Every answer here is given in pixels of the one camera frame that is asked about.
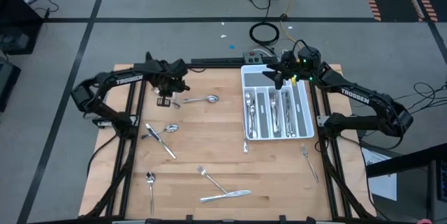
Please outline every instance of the knife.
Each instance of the knife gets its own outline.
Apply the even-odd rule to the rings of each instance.
[[[239,196],[243,196],[243,195],[249,195],[251,194],[250,190],[239,190],[239,191],[235,191],[235,192],[230,192],[224,195],[216,195],[216,196],[212,196],[212,197],[203,197],[200,199],[201,203],[205,203],[205,202],[210,202],[213,200],[218,200],[218,199],[222,199],[222,198],[226,198],[226,197],[239,197]]]
[[[164,147],[164,149],[171,155],[171,157],[173,157],[173,159],[177,158],[175,157],[174,153],[169,149],[169,147],[165,143],[163,143],[163,140],[161,140],[159,135],[156,134],[155,130],[149,124],[146,124],[146,129],[149,132],[149,134],[152,135],[152,137],[154,137],[154,139]]]

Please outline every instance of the wooden table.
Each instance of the wooden table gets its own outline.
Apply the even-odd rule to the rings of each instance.
[[[131,65],[116,65],[115,70]],[[332,65],[341,71],[339,65]],[[173,160],[163,147],[153,139],[138,138],[133,166],[129,203],[126,219],[145,219],[149,214],[149,187],[145,179],[148,171],[156,174],[154,185],[155,215],[152,218],[185,219],[192,214],[196,220],[278,220],[286,215],[287,220],[305,220],[311,216],[317,220],[331,220],[328,193],[321,155],[314,149],[317,137],[303,140],[285,140],[249,143],[249,153],[242,152],[242,85],[240,69],[209,69],[185,77],[190,91],[178,94],[183,98],[203,97],[215,94],[220,101],[215,104],[197,102],[174,107],[157,107],[156,96],[147,85],[142,111],[140,135],[147,134],[145,123],[161,130],[167,124],[179,124],[176,133],[163,133],[163,141],[173,150]],[[307,97],[313,113],[309,84]],[[140,83],[137,83],[133,109],[136,109]],[[129,85],[110,90],[107,104],[117,111],[124,111]],[[324,114],[320,100],[321,114]],[[333,112],[351,114],[347,97],[329,94]],[[115,134],[111,128],[99,131],[96,148]],[[357,140],[352,130],[344,136]],[[301,154],[300,145],[305,143],[309,157],[320,179],[316,183],[312,171]],[[343,139],[338,141],[344,168],[346,185],[352,190],[366,210],[375,215],[369,203],[365,166],[360,148]],[[99,201],[110,185],[117,153],[118,140],[101,150],[91,164],[80,214],[86,214]],[[251,195],[232,199],[200,203],[200,197],[221,194],[196,168],[202,165],[227,191],[251,190]],[[339,215],[343,216],[341,196],[334,182]],[[117,191],[119,206],[122,188]]]

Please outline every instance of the cutlery tray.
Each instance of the cutlery tray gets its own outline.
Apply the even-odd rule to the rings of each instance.
[[[268,79],[263,71],[271,71],[266,65],[251,65],[241,68],[242,74],[242,100],[244,105],[243,127],[244,134],[248,140],[294,140],[314,136],[314,126],[309,110],[307,93],[304,81],[296,82],[296,86],[291,81],[285,81],[281,90],[276,90],[274,82]],[[254,102],[254,130],[255,137],[249,134],[249,106],[246,104],[245,95],[250,93]],[[270,98],[277,95],[277,111],[280,131],[274,133],[272,108]],[[295,137],[286,134],[286,97],[290,101],[290,118]]]

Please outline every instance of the fork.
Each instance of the fork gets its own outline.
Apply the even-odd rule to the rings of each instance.
[[[314,174],[314,178],[316,180],[316,183],[318,183],[318,175],[316,174],[316,171],[314,169],[314,166],[312,165],[312,162],[310,162],[309,154],[307,154],[307,147],[306,147],[305,144],[301,145],[301,151],[302,151],[302,155],[304,157],[306,157],[306,159],[307,159],[307,163],[309,164],[310,169],[312,170],[312,173]]]
[[[274,93],[273,96],[270,96],[270,107],[272,108],[273,133],[279,132],[277,100],[278,95],[276,93]]]

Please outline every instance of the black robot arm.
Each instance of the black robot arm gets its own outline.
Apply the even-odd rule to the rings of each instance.
[[[95,113],[109,120],[118,136],[130,138],[133,134],[133,122],[128,114],[116,112],[103,102],[107,92],[119,85],[148,81],[159,89],[157,105],[169,107],[170,100],[166,97],[171,97],[173,92],[189,90],[182,79],[187,73],[187,65],[182,59],[172,64],[148,59],[143,64],[134,64],[130,69],[99,73],[96,77],[84,80],[72,90],[71,97],[79,111]]]
[[[265,71],[263,74],[275,82],[277,89],[281,88],[283,80],[309,80],[321,91],[343,94],[370,106],[376,112],[375,116],[368,117],[345,117],[340,113],[321,117],[318,125],[324,126],[328,137],[334,137],[346,129],[379,130],[385,135],[401,137],[413,123],[413,117],[403,105],[395,102],[388,94],[380,94],[349,82],[326,62],[321,62],[321,54],[316,48],[305,45],[298,52],[298,58],[293,50],[287,51],[279,63],[267,67],[274,71]]]

